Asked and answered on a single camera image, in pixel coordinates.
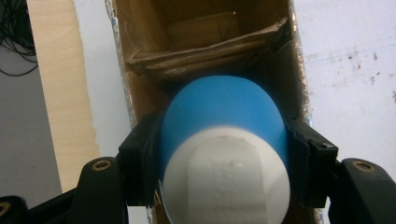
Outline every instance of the black wire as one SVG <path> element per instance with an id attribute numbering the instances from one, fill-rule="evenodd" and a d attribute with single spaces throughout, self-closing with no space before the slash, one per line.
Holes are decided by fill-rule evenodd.
<path id="1" fill-rule="evenodd" d="M 33 72 L 35 69 L 37 69 L 37 67 L 38 67 L 38 64 L 36 64 L 36 65 L 35 65 L 32 69 L 30 69 L 29 71 L 24 72 L 24 73 L 20 73 L 20 74 L 10 74 L 10 73 L 5 72 L 5 71 L 3 71 L 3 70 L 1 70 L 1 69 L 0 69 L 0 72 L 3 73 L 3 74 L 6 75 L 6 76 L 9 76 L 9 77 L 22 77 L 22 76 L 24 76 L 24 75 L 27 75 L 27 74 Z"/>
<path id="2" fill-rule="evenodd" d="M 3 16 L 0 18 L 0 48 L 19 54 L 25 61 L 35 63 L 34 67 L 20 74 L 11 74 L 0 68 L 0 73 L 11 77 L 21 77 L 34 71 L 37 61 L 28 57 L 35 56 L 29 13 L 26 0 L 0 0 Z"/>

